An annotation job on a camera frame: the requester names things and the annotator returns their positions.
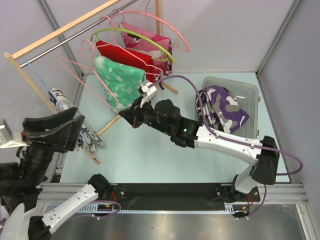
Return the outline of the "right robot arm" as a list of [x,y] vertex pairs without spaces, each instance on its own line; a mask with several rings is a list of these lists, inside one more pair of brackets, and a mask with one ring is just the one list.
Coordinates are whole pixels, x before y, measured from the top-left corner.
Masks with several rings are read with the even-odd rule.
[[206,127],[203,123],[181,115],[180,109],[171,100],[161,100],[155,106],[144,105],[136,99],[132,106],[120,111],[133,128],[145,124],[170,137],[182,148],[198,148],[223,153],[248,164],[232,181],[230,194],[242,201],[258,184],[274,185],[280,155],[274,138],[262,140],[232,135]]

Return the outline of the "purple camouflage trousers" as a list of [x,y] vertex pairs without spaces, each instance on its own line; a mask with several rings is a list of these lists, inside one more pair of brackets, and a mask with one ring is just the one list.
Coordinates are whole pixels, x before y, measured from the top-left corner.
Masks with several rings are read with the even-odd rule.
[[201,89],[195,98],[197,120],[218,131],[232,134],[249,119],[235,95],[225,87],[211,85]]

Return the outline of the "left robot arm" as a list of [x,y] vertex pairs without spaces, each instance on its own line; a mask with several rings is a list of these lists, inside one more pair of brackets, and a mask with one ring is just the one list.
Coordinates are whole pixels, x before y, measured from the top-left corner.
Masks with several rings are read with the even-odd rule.
[[40,184],[55,153],[75,149],[85,116],[71,107],[41,118],[25,118],[22,132],[13,133],[0,120],[0,147],[18,148],[20,162],[0,165],[0,205],[8,214],[0,232],[2,240],[49,240],[78,210],[110,196],[111,184],[101,174],[93,175],[73,196],[52,212],[36,215]]

